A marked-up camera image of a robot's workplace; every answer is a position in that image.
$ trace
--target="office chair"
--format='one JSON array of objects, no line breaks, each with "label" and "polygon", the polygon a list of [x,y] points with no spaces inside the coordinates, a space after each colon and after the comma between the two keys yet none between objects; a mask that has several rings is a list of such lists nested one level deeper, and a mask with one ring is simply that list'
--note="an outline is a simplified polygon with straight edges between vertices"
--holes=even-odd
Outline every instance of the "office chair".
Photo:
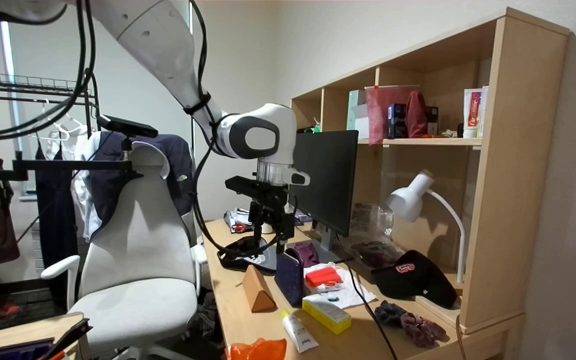
[{"label": "office chair", "polygon": [[117,351],[131,349],[137,359],[158,355],[183,360],[157,342],[179,335],[195,316],[199,263],[166,189],[166,156],[147,142],[135,142],[131,160],[140,179],[125,187],[110,223],[93,239],[78,301],[80,256],[46,268],[43,279],[68,273],[68,313],[82,313],[93,326],[84,359],[112,359]]}]

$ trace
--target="wooden shelf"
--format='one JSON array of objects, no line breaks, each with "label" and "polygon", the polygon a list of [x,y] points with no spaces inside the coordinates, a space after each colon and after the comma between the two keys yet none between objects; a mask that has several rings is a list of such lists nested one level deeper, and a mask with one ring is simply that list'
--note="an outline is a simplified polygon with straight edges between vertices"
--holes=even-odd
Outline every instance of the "wooden shelf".
[{"label": "wooden shelf", "polygon": [[[467,337],[494,335],[504,340],[515,328],[491,332],[492,326],[525,315],[526,275],[533,267],[546,179],[543,158],[550,150],[549,135],[555,129],[553,114],[559,104],[567,44],[568,30],[509,9],[500,17],[410,47],[293,98],[302,121],[317,118],[325,132],[333,132],[352,124],[351,91],[418,84],[424,104],[439,108],[439,129],[457,129],[465,118],[465,89],[489,87],[489,106],[482,114],[485,139],[363,142],[352,194],[357,204],[382,207],[392,189],[409,187],[423,170],[432,172],[436,192],[457,207],[468,226],[467,279],[457,286],[462,293],[459,315]],[[526,126],[533,135],[546,136],[516,136],[516,130]],[[452,273],[454,223],[435,202],[424,207],[424,217],[413,225],[396,223],[399,233],[392,242],[413,236],[417,251]],[[457,315],[439,319],[450,326]],[[477,359],[497,359],[497,355],[482,353]]]},{"label": "wooden shelf", "polygon": [[384,140],[382,147],[473,147],[479,150],[482,147],[482,139],[395,139]]}]

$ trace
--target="monitor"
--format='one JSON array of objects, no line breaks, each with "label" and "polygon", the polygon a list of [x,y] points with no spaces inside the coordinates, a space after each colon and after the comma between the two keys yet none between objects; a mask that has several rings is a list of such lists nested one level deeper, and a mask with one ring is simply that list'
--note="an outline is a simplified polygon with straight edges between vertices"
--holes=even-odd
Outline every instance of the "monitor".
[{"label": "monitor", "polygon": [[317,231],[333,233],[329,242],[351,231],[357,148],[357,130],[297,136],[294,168],[311,176],[311,187],[293,187],[290,198]]}]

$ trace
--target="white lamp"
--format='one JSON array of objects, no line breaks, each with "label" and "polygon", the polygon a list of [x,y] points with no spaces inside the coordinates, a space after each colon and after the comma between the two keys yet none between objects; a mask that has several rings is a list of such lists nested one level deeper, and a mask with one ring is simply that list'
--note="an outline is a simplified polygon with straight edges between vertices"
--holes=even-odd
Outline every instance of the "white lamp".
[{"label": "white lamp", "polygon": [[435,190],[430,190],[432,187],[432,179],[430,172],[421,172],[409,189],[399,189],[395,192],[390,192],[388,196],[388,209],[409,221],[414,223],[421,213],[423,213],[423,196],[428,192],[432,198],[436,198],[454,219],[457,226],[460,229],[460,255],[459,255],[459,265],[457,265],[457,283],[462,285],[465,283],[465,258],[467,258],[467,233],[465,233],[465,223],[460,221],[460,217],[454,213],[454,209],[446,202],[446,198],[443,198],[440,194],[436,194]]}]

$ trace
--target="bottle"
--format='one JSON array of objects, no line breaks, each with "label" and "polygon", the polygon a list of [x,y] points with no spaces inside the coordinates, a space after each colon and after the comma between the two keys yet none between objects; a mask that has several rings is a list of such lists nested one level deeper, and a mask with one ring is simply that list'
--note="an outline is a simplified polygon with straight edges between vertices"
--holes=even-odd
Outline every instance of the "bottle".
[{"label": "bottle", "polygon": [[439,121],[440,121],[440,108],[439,106],[427,106],[427,124],[428,124],[428,136],[439,136]]},{"label": "bottle", "polygon": [[409,139],[407,106],[405,104],[390,104],[388,106],[387,139]]}]

